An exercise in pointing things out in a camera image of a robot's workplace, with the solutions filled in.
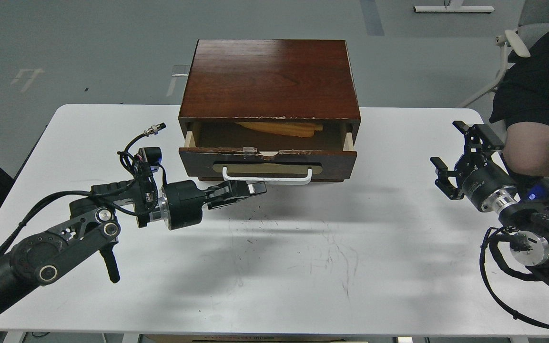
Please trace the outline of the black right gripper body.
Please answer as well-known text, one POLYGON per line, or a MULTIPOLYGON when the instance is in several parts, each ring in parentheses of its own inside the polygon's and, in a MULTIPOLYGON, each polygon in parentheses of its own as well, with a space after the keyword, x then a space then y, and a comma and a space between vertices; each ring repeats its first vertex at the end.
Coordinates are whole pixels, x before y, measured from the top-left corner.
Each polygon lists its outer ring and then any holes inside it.
POLYGON ((517 204, 517 184, 490 157, 479 152, 462 154, 455 165, 457 184, 479 212, 497 212, 517 204))

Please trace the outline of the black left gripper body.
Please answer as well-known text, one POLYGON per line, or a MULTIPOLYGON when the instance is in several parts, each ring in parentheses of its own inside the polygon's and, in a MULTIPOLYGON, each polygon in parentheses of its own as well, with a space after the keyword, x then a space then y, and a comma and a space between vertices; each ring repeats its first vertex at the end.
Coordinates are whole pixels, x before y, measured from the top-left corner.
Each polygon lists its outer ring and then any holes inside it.
POLYGON ((192 180, 164 184, 161 187, 161 212, 169 230, 201 223, 203 205, 211 202, 214 189, 201 190, 192 180))

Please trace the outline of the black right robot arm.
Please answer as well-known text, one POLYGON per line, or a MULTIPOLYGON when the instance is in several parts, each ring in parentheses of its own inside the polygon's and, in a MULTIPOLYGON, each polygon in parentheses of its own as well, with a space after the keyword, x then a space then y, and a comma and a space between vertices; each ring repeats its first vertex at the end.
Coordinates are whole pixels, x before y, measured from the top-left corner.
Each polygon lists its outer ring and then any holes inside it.
POLYGON ((517 184, 492 155, 503 142, 485 124, 453 126, 463 135, 463 154, 453 169, 432 157, 435 185, 451 200, 467 197, 479 212, 495 212, 501 228, 488 233, 481 244, 480 272, 488 286, 486 251, 506 275, 549 287, 549 202, 518 202, 517 184))

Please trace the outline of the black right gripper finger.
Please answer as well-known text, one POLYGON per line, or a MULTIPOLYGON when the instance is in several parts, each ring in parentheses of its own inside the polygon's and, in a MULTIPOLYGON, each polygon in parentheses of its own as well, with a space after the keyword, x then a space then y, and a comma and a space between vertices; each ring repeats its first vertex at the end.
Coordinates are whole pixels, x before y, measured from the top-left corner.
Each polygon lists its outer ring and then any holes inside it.
POLYGON ((430 162, 436 168, 436 180, 434 184, 446 195, 450 200, 461 200, 464 198, 464 193, 459 186, 454 186, 449 180, 451 177, 463 183, 462 180, 466 177, 466 172, 463 170, 449 170, 447 165, 440 157, 431 157, 430 162))
POLYGON ((461 120, 453 121, 453 126, 464 135, 464 153, 479 153, 491 156, 505 147, 503 141, 486 124, 468 126, 461 120))

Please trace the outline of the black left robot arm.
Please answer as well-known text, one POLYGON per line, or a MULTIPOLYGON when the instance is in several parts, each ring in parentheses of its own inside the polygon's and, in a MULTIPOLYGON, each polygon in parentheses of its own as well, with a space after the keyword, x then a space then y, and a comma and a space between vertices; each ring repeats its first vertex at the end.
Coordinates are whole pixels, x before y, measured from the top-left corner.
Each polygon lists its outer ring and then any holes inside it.
POLYGON ((120 280, 113 248, 121 227, 116 213, 133 216, 140 228, 163 220, 169 230, 201 223, 203 207, 222 208, 266 193, 265 182, 224 181, 201 190, 196 183, 166 182, 158 187, 154 174, 162 170, 162 152, 157 146, 129 152, 139 139, 155 135, 165 124, 151 126, 118 152, 122 167, 131 174, 128 181, 93 185, 89 191, 61 191, 35 204, 18 227, 0 246, 0 314, 40 286, 50 285, 98 252, 111 282, 120 280), (55 200, 66 196, 70 218, 47 230, 14 240, 33 217, 55 200))

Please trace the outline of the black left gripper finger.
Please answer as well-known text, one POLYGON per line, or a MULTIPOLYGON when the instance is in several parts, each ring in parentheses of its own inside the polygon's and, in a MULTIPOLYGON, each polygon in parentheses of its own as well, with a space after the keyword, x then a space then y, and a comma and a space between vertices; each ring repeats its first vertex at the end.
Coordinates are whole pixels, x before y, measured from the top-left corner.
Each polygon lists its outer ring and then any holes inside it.
POLYGON ((267 193, 265 182, 224 181, 205 190, 208 201, 239 201, 267 193))
POLYGON ((245 200, 248 197, 211 197, 207 198, 207 208, 217 209, 225 206, 229 206, 233 203, 245 200))

